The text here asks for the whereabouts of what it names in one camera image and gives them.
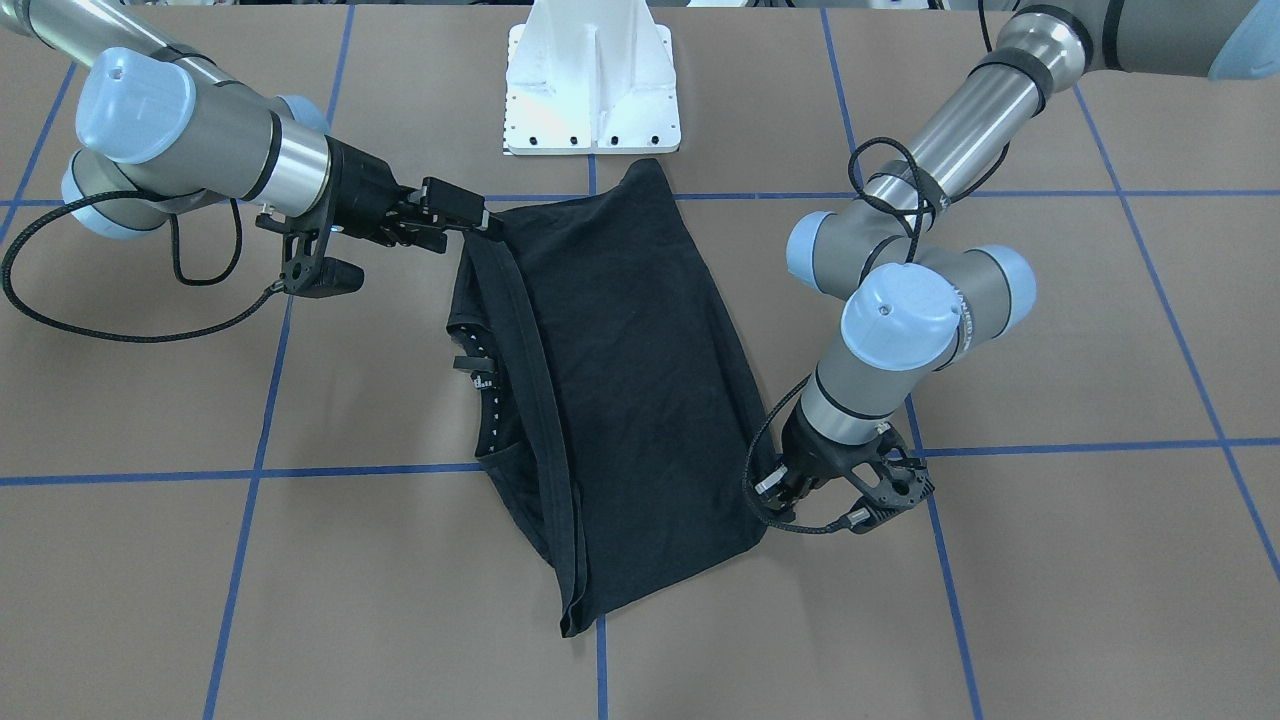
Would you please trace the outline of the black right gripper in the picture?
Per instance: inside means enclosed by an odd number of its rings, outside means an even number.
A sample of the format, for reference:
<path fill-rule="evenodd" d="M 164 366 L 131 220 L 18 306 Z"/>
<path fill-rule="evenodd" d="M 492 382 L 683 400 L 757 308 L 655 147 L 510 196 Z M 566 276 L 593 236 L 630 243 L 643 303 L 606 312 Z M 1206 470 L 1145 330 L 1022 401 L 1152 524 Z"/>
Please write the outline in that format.
<path fill-rule="evenodd" d="M 329 256 L 333 234 L 369 240 L 385 247 L 445 243 L 448 232 L 479 233 L 498 240 L 500 218 L 480 193 L 435 177 L 424 177 L 420 191 L 399 184 L 379 158 L 335 138 L 326 140 L 329 174 L 316 204 L 300 217 L 276 222 L 265 214 L 261 229 L 282 237 L 280 274 L 268 291 L 305 299 L 353 293 L 364 286 L 364 269 Z"/>

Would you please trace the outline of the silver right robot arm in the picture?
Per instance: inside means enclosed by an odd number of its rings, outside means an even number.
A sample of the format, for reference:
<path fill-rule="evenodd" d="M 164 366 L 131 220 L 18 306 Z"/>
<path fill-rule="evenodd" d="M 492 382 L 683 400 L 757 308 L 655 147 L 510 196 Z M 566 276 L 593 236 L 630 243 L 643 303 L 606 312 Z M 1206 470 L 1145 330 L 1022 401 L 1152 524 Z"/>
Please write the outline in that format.
<path fill-rule="evenodd" d="M 129 238 L 220 199 L 265 206 L 284 241 L 280 288 L 351 293 L 364 272 L 329 258 L 332 232 L 443 252 L 451 231 L 494 234 L 481 195 L 438 178 L 401 184 L 389 165 L 330 136 L 302 97 L 265 97 L 116 1 L 5 1 L 3 27 L 88 69 L 68 200 L 110 192 L 87 222 Z"/>

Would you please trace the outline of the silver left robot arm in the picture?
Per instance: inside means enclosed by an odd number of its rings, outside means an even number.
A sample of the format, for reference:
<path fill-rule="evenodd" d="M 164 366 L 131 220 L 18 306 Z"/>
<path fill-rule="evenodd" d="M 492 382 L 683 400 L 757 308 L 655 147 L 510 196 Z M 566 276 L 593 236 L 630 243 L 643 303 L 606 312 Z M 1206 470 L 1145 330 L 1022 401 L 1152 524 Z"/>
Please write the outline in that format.
<path fill-rule="evenodd" d="M 838 299 L 838 331 L 815 370 L 792 388 L 782 456 L 748 469 L 748 507 L 794 533 L 796 503 L 842 478 L 858 498 L 815 527 L 861 534 L 934 491 L 923 459 L 891 424 L 915 386 L 979 345 L 1007 334 L 1034 307 L 1028 260 L 1002 245 L 963 252 L 924 234 L 984 183 L 1020 128 L 1052 96 L 1093 70 L 1262 79 L 1277 72 L 1275 1 L 1038 1 L 991 40 L 956 92 L 910 142 L 876 137 L 893 159 L 865 179 L 842 211 L 817 211 L 792 229 L 788 270 Z"/>

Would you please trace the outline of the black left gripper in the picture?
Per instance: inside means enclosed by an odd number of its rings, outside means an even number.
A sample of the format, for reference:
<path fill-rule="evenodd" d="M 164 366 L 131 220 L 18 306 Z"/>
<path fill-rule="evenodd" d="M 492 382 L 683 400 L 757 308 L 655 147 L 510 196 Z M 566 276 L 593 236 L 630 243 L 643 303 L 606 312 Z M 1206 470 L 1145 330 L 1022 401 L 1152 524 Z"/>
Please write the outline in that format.
<path fill-rule="evenodd" d="M 924 459 L 913 455 L 897 429 L 882 421 L 860 445 L 842 445 L 819 433 L 792 410 L 782 432 L 783 457 L 767 477 L 751 486 L 751 497 L 774 527 L 809 536 L 850 530 L 867 534 L 908 510 L 923 506 L 934 493 Z M 854 505 L 823 527 L 794 521 L 796 503 L 828 480 L 842 478 L 858 491 Z"/>

